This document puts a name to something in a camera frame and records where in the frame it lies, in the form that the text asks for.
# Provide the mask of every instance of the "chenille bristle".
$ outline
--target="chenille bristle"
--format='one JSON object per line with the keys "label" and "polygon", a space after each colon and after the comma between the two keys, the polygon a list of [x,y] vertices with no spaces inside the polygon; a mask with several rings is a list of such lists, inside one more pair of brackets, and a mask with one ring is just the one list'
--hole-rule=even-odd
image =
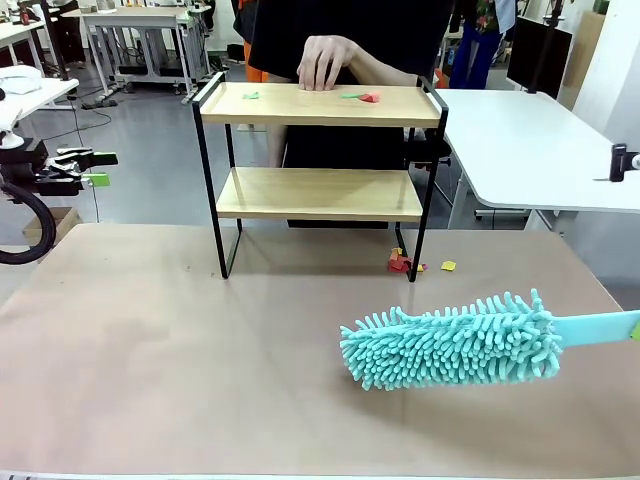
{"label": "chenille bristle", "polygon": [[551,314],[536,290],[532,304],[504,294],[475,305],[410,316],[394,307],[389,315],[341,327],[342,356],[362,387],[519,383],[553,377],[560,370]]}

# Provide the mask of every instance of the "hand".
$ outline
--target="hand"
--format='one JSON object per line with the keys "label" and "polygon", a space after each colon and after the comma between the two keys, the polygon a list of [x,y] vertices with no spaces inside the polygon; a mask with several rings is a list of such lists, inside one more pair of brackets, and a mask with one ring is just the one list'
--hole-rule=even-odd
{"label": "hand", "polygon": [[[331,90],[342,67],[348,67],[358,45],[337,35],[309,37],[298,65],[298,85],[304,90]],[[331,70],[327,78],[327,68]]]}

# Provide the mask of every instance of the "forearm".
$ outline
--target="forearm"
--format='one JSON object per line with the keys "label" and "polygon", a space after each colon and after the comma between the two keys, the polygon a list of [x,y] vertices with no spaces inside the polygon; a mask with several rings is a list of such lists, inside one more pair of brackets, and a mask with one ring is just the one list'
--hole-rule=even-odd
{"label": "forearm", "polygon": [[382,63],[371,54],[358,47],[349,70],[362,85],[399,85],[413,87],[417,75],[405,73],[386,63]]}
{"label": "forearm", "polygon": [[[269,75],[269,82],[290,83],[291,81],[276,75]],[[267,125],[267,162],[269,167],[282,167],[286,138],[286,125]]]}

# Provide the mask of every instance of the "green tape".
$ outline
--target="green tape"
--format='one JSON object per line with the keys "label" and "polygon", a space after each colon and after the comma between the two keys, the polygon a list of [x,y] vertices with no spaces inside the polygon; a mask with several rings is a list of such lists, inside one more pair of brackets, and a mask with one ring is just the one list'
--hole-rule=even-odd
{"label": "green tape", "polygon": [[108,187],[111,185],[109,175],[106,173],[85,173],[83,178],[88,178],[94,187]]}
{"label": "green tape", "polygon": [[640,342],[640,322],[636,325],[636,328],[631,332],[631,338]]}

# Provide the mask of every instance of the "black hose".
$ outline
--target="black hose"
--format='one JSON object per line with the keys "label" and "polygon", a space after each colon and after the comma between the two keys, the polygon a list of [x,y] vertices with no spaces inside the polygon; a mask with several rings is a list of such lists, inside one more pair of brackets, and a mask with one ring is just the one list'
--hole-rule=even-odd
{"label": "black hose", "polygon": [[53,248],[56,240],[56,221],[51,211],[38,197],[11,183],[3,184],[0,186],[0,190],[33,210],[33,213],[36,214],[42,226],[42,236],[36,246],[19,253],[9,253],[0,250],[0,263],[7,265],[24,265],[25,263],[30,263],[44,257]]}

